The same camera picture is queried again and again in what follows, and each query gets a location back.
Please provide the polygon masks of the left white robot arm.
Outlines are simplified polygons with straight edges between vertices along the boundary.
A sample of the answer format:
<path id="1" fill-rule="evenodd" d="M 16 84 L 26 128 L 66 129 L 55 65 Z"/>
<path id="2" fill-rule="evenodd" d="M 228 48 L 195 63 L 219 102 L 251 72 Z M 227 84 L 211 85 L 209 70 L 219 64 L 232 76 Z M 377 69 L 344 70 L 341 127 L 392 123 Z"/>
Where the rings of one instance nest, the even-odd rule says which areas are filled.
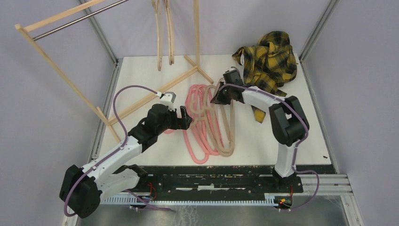
<path id="1" fill-rule="evenodd" d="M 67 217 L 90 216 L 100 202 L 122 191 L 134 188 L 141 192 L 148 186 L 146 176 L 138 174 L 125 163 L 155 144 L 158 136 L 168 129 L 187 130 L 193 119 L 186 107 L 170 110 L 154 104 L 126 135 L 125 139 L 102 157 L 82 166 L 70 166 L 64 175 L 59 197 L 64 202 Z"/>

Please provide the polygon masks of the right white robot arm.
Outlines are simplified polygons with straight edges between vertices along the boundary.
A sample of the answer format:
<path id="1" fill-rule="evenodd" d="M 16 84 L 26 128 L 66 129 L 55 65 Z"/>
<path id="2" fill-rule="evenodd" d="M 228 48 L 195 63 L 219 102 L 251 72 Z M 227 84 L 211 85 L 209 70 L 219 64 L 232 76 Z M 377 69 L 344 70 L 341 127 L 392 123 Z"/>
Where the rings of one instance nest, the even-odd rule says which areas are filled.
<path id="1" fill-rule="evenodd" d="M 286 191 L 297 173 L 298 146 L 308 137 L 310 129 L 299 99 L 295 96 L 279 97 L 257 86 L 245 85 L 235 67 L 227 70 L 223 78 L 211 103 L 228 105 L 234 100 L 269 114 L 272 133 L 279 144 L 271 184 L 277 192 Z"/>

